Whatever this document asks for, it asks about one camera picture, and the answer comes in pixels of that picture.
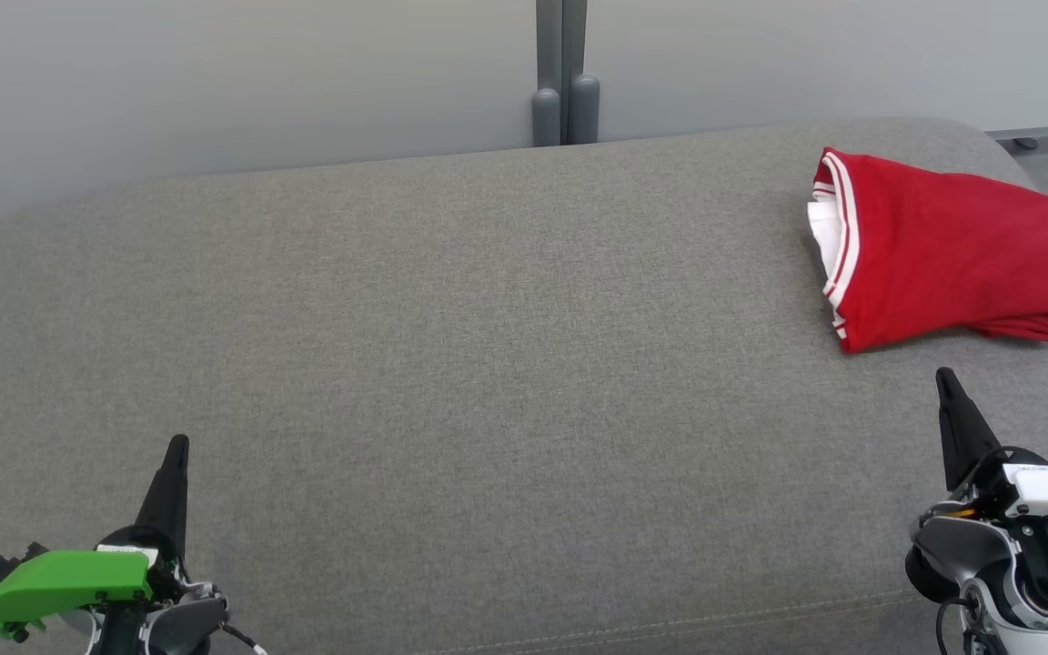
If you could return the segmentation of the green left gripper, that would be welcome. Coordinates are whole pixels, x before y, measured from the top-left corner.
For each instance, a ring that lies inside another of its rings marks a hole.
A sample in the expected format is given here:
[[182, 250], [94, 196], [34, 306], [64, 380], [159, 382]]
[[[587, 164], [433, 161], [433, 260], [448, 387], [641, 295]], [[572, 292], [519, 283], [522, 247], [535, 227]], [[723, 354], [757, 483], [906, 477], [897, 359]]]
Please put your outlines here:
[[[185, 559], [190, 439], [174, 435], [143, 498], [135, 525], [154, 529]], [[150, 563], [134, 550], [50, 550], [0, 581], [0, 633], [16, 623], [41, 623], [79, 607], [112, 601], [152, 601]]]

